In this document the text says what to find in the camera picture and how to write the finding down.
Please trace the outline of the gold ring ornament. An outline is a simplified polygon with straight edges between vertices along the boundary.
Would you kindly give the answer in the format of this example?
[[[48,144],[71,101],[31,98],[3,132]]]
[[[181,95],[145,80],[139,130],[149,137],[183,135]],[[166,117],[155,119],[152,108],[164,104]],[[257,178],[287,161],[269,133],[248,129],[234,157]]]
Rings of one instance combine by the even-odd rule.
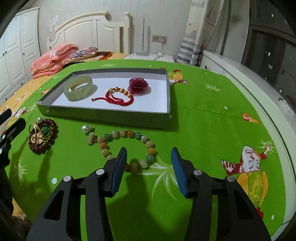
[[[29,141],[35,145],[43,144],[51,134],[49,126],[43,126],[41,123],[33,123],[29,126]]]

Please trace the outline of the white pearl earring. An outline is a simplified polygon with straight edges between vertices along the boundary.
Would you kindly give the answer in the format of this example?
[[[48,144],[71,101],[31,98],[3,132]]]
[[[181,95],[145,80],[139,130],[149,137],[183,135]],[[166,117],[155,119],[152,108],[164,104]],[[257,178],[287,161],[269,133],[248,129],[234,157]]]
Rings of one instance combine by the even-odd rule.
[[[89,133],[95,131],[95,127],[90,126],[90,125],[84,125],[84,126],[82,126],[81,130],[84,134],[88,135]]]

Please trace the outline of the folded pink blanket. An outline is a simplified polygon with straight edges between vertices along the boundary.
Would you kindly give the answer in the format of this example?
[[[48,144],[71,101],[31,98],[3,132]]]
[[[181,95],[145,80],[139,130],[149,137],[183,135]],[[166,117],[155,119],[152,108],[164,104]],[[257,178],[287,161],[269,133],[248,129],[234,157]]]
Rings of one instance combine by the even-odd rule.
[[[30,68],[32,78],[36,79],[58,73],[67,63],[69,55],[77,50],[78,47],[74,44],[63,44],[49,50],[32,63]]]

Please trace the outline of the white wardrobe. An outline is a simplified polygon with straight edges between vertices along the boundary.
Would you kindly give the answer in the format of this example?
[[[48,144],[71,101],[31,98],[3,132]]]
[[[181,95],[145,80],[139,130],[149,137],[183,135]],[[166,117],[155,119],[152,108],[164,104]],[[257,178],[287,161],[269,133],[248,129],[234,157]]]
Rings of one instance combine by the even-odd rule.
[[[41,57],[39,7],[15,15],[1,36],[1,105],[31,80],[31,65]]]

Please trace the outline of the pale green jade bangle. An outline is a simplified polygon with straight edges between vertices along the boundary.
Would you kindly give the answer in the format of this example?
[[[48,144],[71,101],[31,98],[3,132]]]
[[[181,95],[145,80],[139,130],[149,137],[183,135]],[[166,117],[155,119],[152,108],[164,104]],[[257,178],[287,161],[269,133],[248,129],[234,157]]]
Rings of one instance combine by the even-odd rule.
[[[93,89],[93,80],[87,75],[75,75],[64,86],[64,94],[69,101],[85,99]]]

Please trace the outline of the green cartoon print cloth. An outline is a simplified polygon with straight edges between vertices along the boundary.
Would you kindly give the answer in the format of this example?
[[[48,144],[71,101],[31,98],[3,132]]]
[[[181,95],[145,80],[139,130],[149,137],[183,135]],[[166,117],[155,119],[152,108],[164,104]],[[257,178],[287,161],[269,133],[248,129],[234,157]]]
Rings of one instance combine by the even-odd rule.
[[[22,118],[31,124],[41,116],[38,100],[47,90],[75,70],[135,67],[182,74],[186,84],[171,90],[171,116],[163,130],[144,128],[142,120],[127,125],[94,124],[95,134],[133,130],[156,146],[156,162],[147,170],[125,173],[119,192],[106,201],[115,240],[183,240],[192,200],[177,186],[171,167],[171,149],[208,175],[225,178],[222,160],[239,163],[243,147],[262,156],[260,169],[267,174],[268,191],[261,204],[263,221],[270,235],[284,222],[285,182],[278,152],[280,145],[272,129],[264,125],[258,111],[226,77],[200,68],[152,61],[113,60],[67,67],[36,90],[23,104]],[[11,164],[6,168],[14,198],[30,220],[66,175],[89,175],[106,160],[99,145],[88,145],[83,121],[57,118],[58,137],[46,154],[36,155],[28,146],[24,130],[12,143]]]

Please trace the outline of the patterned blue red pillow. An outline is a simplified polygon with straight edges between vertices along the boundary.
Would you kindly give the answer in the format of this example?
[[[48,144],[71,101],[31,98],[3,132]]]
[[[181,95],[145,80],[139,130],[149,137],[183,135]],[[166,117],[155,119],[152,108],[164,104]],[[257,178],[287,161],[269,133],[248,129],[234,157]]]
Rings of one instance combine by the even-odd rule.
[[[94,57],[97,54],[97,51],[98,49],[96,47],[88,47],[81,50],[77,50],[68,56],[67,62],[76,62],[79,60]]]

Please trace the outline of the orange black folded cloth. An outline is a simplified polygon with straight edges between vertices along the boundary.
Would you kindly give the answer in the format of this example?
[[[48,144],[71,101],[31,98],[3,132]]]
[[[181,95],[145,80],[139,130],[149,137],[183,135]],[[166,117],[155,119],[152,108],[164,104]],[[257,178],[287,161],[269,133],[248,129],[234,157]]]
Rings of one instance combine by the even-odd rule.
[[[95,61],[106,60],[112,56],[112,52],[109,51],[99,51],[97,52],[96,56],[94,56]]]

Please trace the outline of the white wooden headboard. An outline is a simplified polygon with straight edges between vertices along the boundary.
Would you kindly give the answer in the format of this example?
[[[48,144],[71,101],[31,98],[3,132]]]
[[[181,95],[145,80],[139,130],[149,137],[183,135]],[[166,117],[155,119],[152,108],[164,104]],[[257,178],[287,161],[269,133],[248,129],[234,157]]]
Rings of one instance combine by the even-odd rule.
[[[111,51],[129,55],[130,27],[132,18],[129,12],[121,22],[107,20],[107,11],[98,11],[76,16],[60,25],[54,33],[54,40],[47,38],[47,49],[63,44],[74,44],[79,49],[96,47],[99,51]]]

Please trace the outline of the dark red fabric rose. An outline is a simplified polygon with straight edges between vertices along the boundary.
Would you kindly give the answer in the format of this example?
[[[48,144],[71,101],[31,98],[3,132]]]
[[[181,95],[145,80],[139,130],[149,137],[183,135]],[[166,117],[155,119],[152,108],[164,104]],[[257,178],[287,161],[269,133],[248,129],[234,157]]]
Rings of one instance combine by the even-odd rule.
[[[131,94],[139,94],[149,87],[149,84],[144,80],[144,78],[132,78],[129,80],[128,91]]]

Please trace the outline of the grey shallow cardboard tray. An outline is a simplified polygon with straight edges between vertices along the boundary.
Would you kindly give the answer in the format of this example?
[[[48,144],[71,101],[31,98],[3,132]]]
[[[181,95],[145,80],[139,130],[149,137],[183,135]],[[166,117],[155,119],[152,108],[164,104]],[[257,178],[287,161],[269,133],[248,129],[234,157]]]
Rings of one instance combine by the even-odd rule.
[[[93,80],[92,92],[78,101],[64,94],[66,81],[75,75]],[[129,80],[144,78],[149,87],[139,94],[128,91]],[[160,128],[167,126],[171,112],[168,73],[164,69],[103,68],[74,71],[58,78],[38,102],[43,115],[114,125]]]

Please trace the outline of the white lamp stand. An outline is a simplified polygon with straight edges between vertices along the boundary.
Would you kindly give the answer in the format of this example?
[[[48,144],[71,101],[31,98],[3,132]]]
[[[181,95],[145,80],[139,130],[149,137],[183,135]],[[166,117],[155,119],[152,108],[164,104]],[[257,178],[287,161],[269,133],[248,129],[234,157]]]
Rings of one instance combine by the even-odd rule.
[[[145,19],[142,20],[142,41],[141,48],[136,52],[136,56],[149,56],[149,54],[144,51],[144,35],[145,35]]]

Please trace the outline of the white nightstand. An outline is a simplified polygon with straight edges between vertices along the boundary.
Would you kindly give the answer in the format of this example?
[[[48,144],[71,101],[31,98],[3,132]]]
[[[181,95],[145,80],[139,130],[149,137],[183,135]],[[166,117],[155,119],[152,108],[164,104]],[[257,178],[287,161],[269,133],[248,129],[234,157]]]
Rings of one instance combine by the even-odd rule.
[[[163,61],[163,62],[175,63],[174,57],[171,55],[158,56],[157,54],[148,54],[145,56],[139,56],[136,54],[130,54],[126,56],[125,59]]]

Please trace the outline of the sailboat print curtain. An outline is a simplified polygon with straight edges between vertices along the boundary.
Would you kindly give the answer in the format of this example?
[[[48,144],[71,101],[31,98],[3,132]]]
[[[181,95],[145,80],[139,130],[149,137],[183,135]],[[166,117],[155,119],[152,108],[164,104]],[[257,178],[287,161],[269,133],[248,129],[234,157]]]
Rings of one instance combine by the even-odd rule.
[[[220,54],[226,39],[230,1],[192,1],[177,62],[199,66],[204,50]]]

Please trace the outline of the white wall notice paper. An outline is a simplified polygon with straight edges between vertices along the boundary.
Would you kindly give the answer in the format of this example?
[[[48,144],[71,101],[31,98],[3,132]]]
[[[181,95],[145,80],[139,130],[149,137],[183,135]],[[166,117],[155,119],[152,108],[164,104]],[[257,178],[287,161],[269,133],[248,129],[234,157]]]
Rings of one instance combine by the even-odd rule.
[[[51,18],[49,21],[49,33],[53,33],[59,26],[59,15]]]

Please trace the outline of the wall power socket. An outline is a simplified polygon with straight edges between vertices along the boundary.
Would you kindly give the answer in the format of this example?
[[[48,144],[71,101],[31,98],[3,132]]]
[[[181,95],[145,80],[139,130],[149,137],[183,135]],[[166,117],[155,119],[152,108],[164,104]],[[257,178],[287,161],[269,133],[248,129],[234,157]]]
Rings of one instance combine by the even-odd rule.
[[[166,42],[167,42],[167,36],[152,35],[152,42],[166,44]]]

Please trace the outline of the dark window frame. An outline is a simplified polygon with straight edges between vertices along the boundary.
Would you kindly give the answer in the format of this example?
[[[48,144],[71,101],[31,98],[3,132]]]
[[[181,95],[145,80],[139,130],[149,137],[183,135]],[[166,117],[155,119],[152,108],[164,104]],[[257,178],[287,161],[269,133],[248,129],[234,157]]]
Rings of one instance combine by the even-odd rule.
[[[249,28],[241,63],[295,109],[295,34],[270,1],[249,3]]]

